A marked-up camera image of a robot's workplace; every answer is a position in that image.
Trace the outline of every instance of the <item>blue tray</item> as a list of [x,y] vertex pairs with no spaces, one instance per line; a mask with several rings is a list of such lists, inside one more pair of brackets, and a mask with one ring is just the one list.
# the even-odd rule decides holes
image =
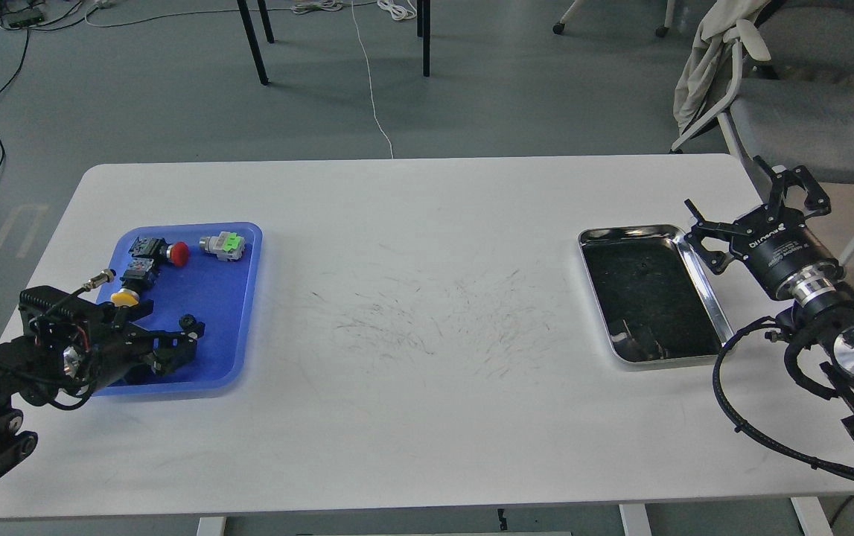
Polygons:
[[[203,253],[199,238],[222,231],[245,238],[245,255],[239,261],[219,261]],[[147,383],[116,381],[96,395],[131,395],[201,391],[226,386],[238,377],[245,364],[247,328],[254,299],[254,284],[261,257],[262,233],[254,223],[204,223],[140,227],[119,238],[109,268],[121,275],[130,262],[128,249],[137,237],[160,237],[167,242],[184,241],[191,257],[182,268],[162,265],[159,277],[141,299],[152,299],[151,315],[135,322],[144,329],[178,331],[179,318],[185,313],[205,323],[205,336],[198,340],[195,360],[164,377],[151,376]],[[121,288],[119,279],[103,285],[99,302]]]

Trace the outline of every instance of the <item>robotic arm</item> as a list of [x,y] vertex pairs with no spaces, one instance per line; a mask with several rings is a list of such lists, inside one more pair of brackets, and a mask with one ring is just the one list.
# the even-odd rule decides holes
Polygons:
[[[12,407],[12,395],[73,410],[123,377],[137,383],[146,374],[164,376],[195,358],[205,323],[194,316],[183,316],[179,331],[147,331],[132,322],[152,313],[150,299],[119,306],[79,298],[114,277],[104,270],[71,294],[49,286],[19,294],[24,333],[0,344],[0,478],[36,448],[36,433],[19,431],[22,411]],[[75,403],[57,401],[61,392]]]
[[[695,216],[696,223],[686,235],[689,245],[715,274],[724,272],[732,261],[741,261],[751,272],[764,292],[774,301],[790,301],[788,309],[775,319],[761,319],[741,330],[733,344],[746,333],[763,328],[777,328],[769,333],[772,342],[784,340],[784,364],[798,386],[825,400],[841,398],[853,412],[842,423],[854,441],[854,289],[843,281],[844,269],[807,228],[810,217],[824,216],[831,211],[829,198],[818,181],[804,167],[775,173],[760,157],[756,162],[771,177],[770,200],[744,214],[734,223],[712,223],[705,220],[691,200],[685,204]],[[808,211],[784,206],[790,187],[803,189]],[[705,238],[715,238],[729,244],[727,253],[708,250],[702,245]],[[797,357],[802,350],[819,345],[829,357],[821,363],[831,386],[823,386],[801,371]],[[751,438],[792,458],[808,462],[813,468],[823,468],[846,478],[854,476],[853,468],[817,460],[787,449],[755,430],[737,414],[724,397],[720,387],[719,367],[729,346],[722,349],[716,360],[715,390],[718,402],[736,424]]]

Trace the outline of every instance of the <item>metal connector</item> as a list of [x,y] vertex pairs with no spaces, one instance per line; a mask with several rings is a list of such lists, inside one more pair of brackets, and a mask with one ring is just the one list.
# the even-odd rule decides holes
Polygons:
[[106,268],[106,270],[99,272],[99,275],[96,275],[94,278],[89,279],[89,281],[84,282],[83,288],[86,289],[86,291],[90,291],[104,284],[111,284],[115,278],[116,271],[111,268]]

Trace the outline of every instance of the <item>green button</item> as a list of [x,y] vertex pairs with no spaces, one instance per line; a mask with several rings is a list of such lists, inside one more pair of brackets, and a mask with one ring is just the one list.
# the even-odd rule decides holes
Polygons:
[[225,238],[225,244],[222,246],[222,251],[229,252],[238,249],[238,245],[241,241],[242,238],[239,237],[238,233],[231,233],[227,235]]

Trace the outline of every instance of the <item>black table leg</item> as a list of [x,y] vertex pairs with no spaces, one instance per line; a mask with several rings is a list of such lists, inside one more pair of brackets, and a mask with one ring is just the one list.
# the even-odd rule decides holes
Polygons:
[[254,26],[251,24],[251,13],[247,10],[247,0],[238,0],[238,11],[242,14],[242,24],[245,26],[245,34],[249,38],[251,57],[254,58],[254,67],[258,70],[258,79],[262,86],[266,86],[267,74],[264,72],[264,61],[261,57],[261,49],[258,48],[258,38],[254,36]]
[[264,26],[264,36],[267,37],[269,43],[274,43],[274,33],[271,31],[271,20],[267,18],[267,6],[264,6],[264,0],[258,0],[258,11],[261,14],[261,24]]
[[424,76],[430,76],[430,0],[419,0],[424,15]]

